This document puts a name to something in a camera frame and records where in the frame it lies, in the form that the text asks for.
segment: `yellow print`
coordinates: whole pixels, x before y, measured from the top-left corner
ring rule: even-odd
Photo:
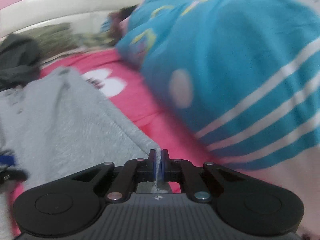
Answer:
[[[196,5],[198,3],[201,3],[201,2],[206,2],[208,0],[196,0],[194,1],[193,3],[191,3],[184,11],[183,13],[180,15],[180,16],[184,16],[185,14],[187,14],[188,12],[190,12],[194,7],[196,7]]]
[[[156,41],[156,35],[155,33],[153,32],[152,29],[146,29],[143,33],[137,35],[135,38],[132,39],[131,41],[131,44],[135,44],[137,43],[138,41],[140,41],[143,37],[146,37],[147,38],[147,46],[146,46],[146,50],[145,52],[148,52],[153,44],[155,43]]]
[[[173,5],[164,5],[164,6],[161,6],[161,7],[159,7],[158,9],[155,9],[155,10],[151,13],[150,19],[153,19],[154,17],[156,17],[156,15],[158,14],[158,12],[160,12],[160,11],[163,10],[163,9],[172,10],[173,8],[174,8]]]

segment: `ribbed black surface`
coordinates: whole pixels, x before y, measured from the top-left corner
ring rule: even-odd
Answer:
[[[39,240],[29,235],[18,240]],[[185,194],[132,194],[109,205],[98,221],[81,233],[59,240],[299,240],[293,234],[273,238],[249,236],[223,223],[207,204]]]

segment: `white headboard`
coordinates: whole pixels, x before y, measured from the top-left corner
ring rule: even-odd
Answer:
[[[74,33],[97,33],[110,11],[142,0],[22,0],[0,10],[0,38],[12,32],[70,22]]]

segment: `blue fabric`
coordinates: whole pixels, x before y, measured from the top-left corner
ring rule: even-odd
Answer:
[[[293,109],[267,127],[248,136],[245,130],[269,118],[310,80],[317,80],[319,37],[320,18],[295,0],[146,0],[131,15],[128,33],[116,48],[125,60],[140,67],[154,95],[175,111],[209,151],[221,158],[246,158],[231,158],[227,162],[231,168],[258,170],[320,143],[318,124],[309,132],[302,131],[308,120],[318,120],[318,86],[312,93],[303,93],[302,102],[293,100]],[[302,62],[301,51],[310,54]],[[281,72],[280,82],[261,99],[226,123],[201,133],[270,79],[279,77],[279,70],[296,58],[292,66],[297,69],[283,77]],[[188,106],[179,106],[170,89],[178,70],[190,78]],[[294,141],[264,153],[265,147],[297,128]],[[211,150],[212,144],[242,132],[245,137],[240,142]],[[249,155],[255,152],[256,157]]]
[[[105,22],[101,25],[100,32],[104,33],[110,30],[111,24],[112,24],[112,21],[109,18],[109,16],[107,16]]]
[[[14,157],[12,155],[0,155],[0,164],[15,166]]]

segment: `pillow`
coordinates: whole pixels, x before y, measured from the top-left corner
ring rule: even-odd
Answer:
[[[87,48],[107,49],[115,45],[115,39],[111,38],[109,31],[103,33],[79,33],[74,35],[77,44]]]
[[[79,47],[71,32],[70,23],[34,28],[19,34],[34,39],[45,59]]]

